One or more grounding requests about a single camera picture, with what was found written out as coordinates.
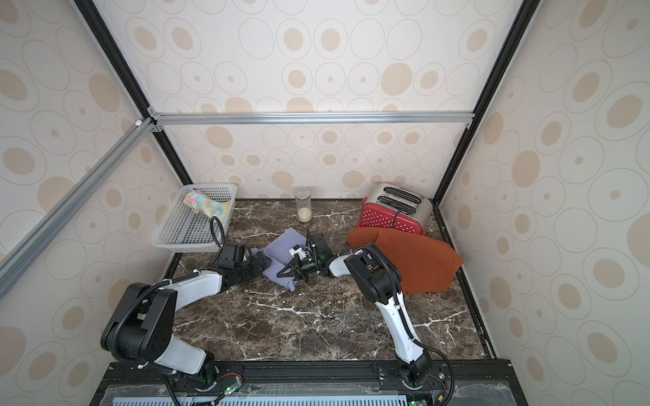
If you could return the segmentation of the lavender purple skirt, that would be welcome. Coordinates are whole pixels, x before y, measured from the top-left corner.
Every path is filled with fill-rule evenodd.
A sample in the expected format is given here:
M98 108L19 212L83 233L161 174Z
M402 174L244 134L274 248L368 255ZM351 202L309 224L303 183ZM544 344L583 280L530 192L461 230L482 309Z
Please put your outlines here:
M278 277L278 273L293 259L289 250L293 249L296 245L304 245L305 243L305 236L298 233L294 228L287 229L272 243L262 248L264 255L272 261L271 266L262 274L277 285L289 289L290 292L294 292L296 290L294 277Z

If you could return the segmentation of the floral pastel skirt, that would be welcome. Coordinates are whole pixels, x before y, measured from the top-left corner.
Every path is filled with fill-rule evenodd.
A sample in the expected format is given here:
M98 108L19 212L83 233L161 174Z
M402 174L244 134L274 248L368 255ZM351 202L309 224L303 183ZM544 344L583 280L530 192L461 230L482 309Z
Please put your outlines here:
M230 201L215 201L199 190L192 190L184 195L183 203L196 214L201 213L207 218L216 217L221 223L227 221Z

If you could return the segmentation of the rust orange skirt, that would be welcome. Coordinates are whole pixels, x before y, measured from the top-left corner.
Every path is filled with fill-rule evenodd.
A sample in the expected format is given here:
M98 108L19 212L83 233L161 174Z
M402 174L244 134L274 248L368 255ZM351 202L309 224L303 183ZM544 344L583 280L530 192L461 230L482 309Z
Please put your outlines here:
M464 260L447 243L392 228L355 228L350 247L373 243L396 265L405 294L442 293L451 287Z

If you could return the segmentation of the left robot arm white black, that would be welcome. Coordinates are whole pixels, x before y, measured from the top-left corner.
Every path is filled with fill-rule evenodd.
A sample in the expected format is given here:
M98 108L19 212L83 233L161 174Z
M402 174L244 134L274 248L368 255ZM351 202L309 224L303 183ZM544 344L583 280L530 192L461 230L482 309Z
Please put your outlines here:
M183 377L201 390L210 389L219 379L214 355L174 336L175 314L200 299L249 282L272 263L260 250L226 243L207 267L156 284L130 284L100 345L115 360L150 366Z

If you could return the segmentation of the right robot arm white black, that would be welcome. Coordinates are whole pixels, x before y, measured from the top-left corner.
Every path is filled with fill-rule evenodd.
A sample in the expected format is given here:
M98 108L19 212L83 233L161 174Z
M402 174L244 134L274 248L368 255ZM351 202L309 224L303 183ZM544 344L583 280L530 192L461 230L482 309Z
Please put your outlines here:
M430 377L432 355L438 355L445 362L449 380L454 380L449 358L417 336L406 309L401 274L377 245L362 245L335 254L320 233L306 237L291 228L270 243L264 253L280 264L279 268L269 269L264 275L290 291L296 289L298 282L319 272L333 277L353 277L364 297L379 309L389 328L406 387L418 389Z

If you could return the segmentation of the glass jar with white powder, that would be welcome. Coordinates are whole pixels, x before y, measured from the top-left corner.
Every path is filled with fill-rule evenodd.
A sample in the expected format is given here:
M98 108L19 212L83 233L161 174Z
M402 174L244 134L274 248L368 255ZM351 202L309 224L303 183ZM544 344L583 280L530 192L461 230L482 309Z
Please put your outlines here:
M306 188L297 189L295 200L298 220L301 223L309 223L312 219L311 191Z

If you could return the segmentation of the white plastic perforated basket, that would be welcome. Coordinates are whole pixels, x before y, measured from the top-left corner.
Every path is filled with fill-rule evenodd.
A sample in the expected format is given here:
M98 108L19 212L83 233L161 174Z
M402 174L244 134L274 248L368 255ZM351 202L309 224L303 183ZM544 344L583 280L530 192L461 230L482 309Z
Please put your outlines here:
M188 184L179 189L157 232L154 233L153 247L173 253L218 251L218 245L210 231L210 216L184 203L188 194L195 196L197 192L218 203L216 216L222 223L223 232L228 231L235 210L237 185Z

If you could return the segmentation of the red polka dot toaster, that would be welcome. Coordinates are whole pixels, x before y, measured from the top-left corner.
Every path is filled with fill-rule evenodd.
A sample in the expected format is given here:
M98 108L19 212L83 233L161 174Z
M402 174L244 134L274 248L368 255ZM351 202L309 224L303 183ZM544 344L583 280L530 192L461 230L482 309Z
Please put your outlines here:
M362 201L359 227L392 228L425 235L433 214L430 199L397 185L379 184Z

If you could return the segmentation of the horizontal aluminium frame bar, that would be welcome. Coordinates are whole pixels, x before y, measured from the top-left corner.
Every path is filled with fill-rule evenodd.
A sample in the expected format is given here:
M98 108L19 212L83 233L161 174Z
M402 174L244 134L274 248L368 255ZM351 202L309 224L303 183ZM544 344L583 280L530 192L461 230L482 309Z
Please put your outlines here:
M474 113L154 113L161 125L359 125L360 123L471 123Z

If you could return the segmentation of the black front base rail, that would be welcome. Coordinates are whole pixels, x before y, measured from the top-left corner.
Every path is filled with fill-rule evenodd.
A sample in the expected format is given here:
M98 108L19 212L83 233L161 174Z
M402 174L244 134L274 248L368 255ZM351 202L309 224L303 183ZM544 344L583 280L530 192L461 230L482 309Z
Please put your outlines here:
M406 387L394 361L242 361L218 364L205 391L181 377L114 363L93 405L525 405L511 362L456 360L453 377L437 361L423 383Z

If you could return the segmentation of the diagonal aluminium frame bar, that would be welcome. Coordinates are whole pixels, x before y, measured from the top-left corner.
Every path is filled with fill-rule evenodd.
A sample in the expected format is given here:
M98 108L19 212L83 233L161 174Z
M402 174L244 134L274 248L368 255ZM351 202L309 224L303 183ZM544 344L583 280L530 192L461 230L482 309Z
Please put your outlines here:
M20 240L20 243L1 262L1 296L8 294L45 248L140 142L142 136L152 132L152 127L152 118L144 118L134 125L105 156L97 161L80 182L74 185L52 211L47 213L23 240Z

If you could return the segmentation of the black left corner post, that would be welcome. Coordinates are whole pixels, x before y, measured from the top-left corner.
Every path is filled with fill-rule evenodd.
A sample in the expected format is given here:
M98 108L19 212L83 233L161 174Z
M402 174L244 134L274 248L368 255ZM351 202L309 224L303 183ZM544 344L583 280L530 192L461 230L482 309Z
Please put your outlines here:
M133 69L125 58L125 54L120 49L118 42L113 38L104 18L101 16L100 8L94 1L75 0L72 2L76 9L79 11L82 20L88 26L91 35L98 43L104 56L110 63L115 74L125 88L130 101L135 105L136 110L140 113L142 118L150 118L154 123L154 130L152 134L160 147L164 157L166 158L169 166L173 169L176 178L183 185L193 184L186 166L180 159L180 156L173 146L162 125L154 118L154 110L152 104L149 102L145 92L140 85Z

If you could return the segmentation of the black corner post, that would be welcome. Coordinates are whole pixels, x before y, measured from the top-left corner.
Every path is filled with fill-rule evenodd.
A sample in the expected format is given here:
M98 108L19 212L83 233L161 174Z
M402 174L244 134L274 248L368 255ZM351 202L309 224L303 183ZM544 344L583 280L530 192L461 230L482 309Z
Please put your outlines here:
M460 164L462 164L465 154L468 152L479 126L485 118L494 96L504 79L507 69L510 67L527 29L533 21L535 13L538 11L540 3L540 0L525 0L521 2L521 7L516 14L510 30L507 32L503 46L499 50L494 66L487 76L486 83L477 99L477 105L473 109L474 116L472 122L462 133L460 141L455 147L454 154L443 174L441 183L433 196L432 202L435 208L440 207L443 198L447 194L460 168Z
M72 2L76 9L79 11L82 20L88 26L91 35L98 43L104 56L110 63L115 74L125 88L130 101L135 105L136 110L140 113L142 118L150 118L154 123L154 130L152 134L160 147L164 157L166 158L169 166L173 169L176 178L183 185L193 184L186 166L180 159L180 156L173 146L162 125L154 118L154 110L152 104L149 102L145 92L140 85L133 69L125 58L125 54L120 49L118 42L113 38L104 18L101 16L100 8L94 1L75 0Z

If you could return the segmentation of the black right corner post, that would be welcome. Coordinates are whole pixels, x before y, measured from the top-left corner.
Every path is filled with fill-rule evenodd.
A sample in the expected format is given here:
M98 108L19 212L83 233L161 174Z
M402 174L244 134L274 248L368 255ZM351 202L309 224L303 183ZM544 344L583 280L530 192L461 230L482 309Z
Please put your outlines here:
M460 168L460 164L462 164L465 154L468 152L479 126L485 118L494 96L504 79L507 69L510 67L527 29L533 21L535 13L538 11L540 3L540 0L525 0L521 2L521 7L516 14L510 30L507 32L503 46L499 50L494 66L487 76L486 83L477 99L477 105L473 109L474 116L472 122L462 133L460 141L455 147L454 154L443 174L441 183L433 196L432 202L435 208L440 207L443 198L447 194Z

